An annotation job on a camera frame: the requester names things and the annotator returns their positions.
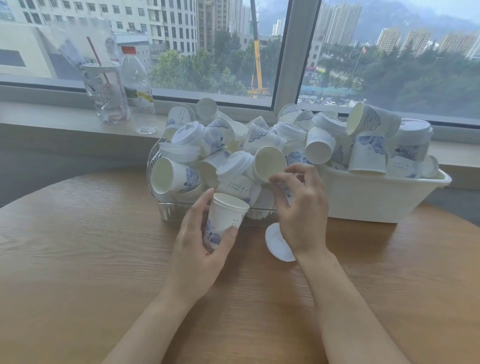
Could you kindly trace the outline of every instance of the wooden table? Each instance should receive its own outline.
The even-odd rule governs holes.
[[[72,178],[0,209],[0,363],[99,363],[156,296],[178,225],[143,169]],[[240,230],[165,363],[326,363],[295,263]],[[413,363],[480,363],[480,229],[422,204],[398,225],[330,219],[327,240]]]

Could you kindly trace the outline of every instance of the white plastic bin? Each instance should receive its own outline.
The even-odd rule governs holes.
[[[401,222],[435,188],[452,182],[442,170],[434,179],[419,180],[354,174],[326,165],[319,173],[330,217],[374,222]]]

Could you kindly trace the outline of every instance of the window sill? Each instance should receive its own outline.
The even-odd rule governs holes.
[[[131,122],[101,125],[92,109],[0,102],[0,145],[4,149],[126,158],[145,163],[162,136],[167,116],[157,115],[157,132],[137,134]],[[453,178],[452,187],[480,189],[480,145],[433,140],[429,154]]]

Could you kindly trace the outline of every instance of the plastic bottle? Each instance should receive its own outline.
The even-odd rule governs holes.
[[[155,133],[155,107],[147,71],[137,58],[135,47],[122,46],[121,50],[125,56],[121,63],[123,85],[132,109],[135,130],[138,134]]]

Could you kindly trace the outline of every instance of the crane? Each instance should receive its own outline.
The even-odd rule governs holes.
[[[250,0],[250,8],[252,10],[252,28],[253,28],[253,48],[255,50],[255,69],[257,70],[257,88],[253,88],[253,79],[255,72],[252,74],[251,90],[248,91],[251,95],[268,95],[268,88],[263,88],[262,85],[262,68],[260,65],[260,41],[258,40],[257,28],[257,10],[255,8],[255,0]]]

